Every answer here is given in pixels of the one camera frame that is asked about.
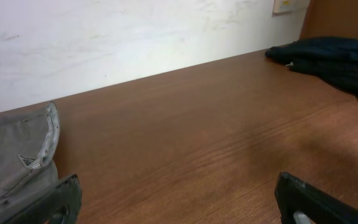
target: dark jacket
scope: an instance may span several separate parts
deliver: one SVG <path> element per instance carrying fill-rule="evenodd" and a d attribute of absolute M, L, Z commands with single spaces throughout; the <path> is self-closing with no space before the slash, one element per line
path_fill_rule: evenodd
<path fill-rule="evenodd" d="M 358 39 L 316 37 L 284 47 L 272 47 L 265 55 L 291 71 L 316 75 L 358 98 Z"/>

